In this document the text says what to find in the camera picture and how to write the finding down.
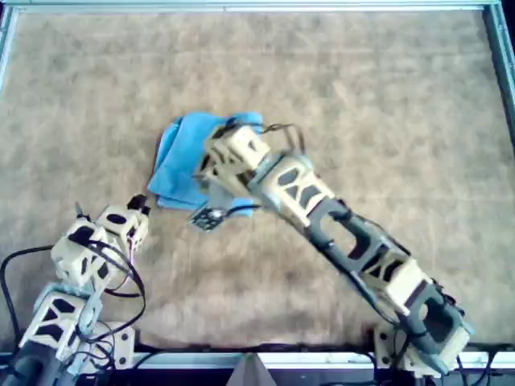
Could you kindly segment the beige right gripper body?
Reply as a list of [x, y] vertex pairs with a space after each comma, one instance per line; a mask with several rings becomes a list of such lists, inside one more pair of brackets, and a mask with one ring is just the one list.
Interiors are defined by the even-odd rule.
[[213, 158], [203, 158], [196, 170], [196, 180], [200, 191], [206, 195], [211, 187], [220, 187], [234, 197], [249, 198], [248, 173], [252, 173], [252, 167], [246, 162], [230, 159], [223, 163]]

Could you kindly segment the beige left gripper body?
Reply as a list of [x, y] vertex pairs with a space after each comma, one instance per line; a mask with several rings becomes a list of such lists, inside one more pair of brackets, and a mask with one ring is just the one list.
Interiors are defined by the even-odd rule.
[[148, 235], [148, 215], [111, 205], [98, 217], [98, 224], [117, 237], [125, 253], [135, 253]]

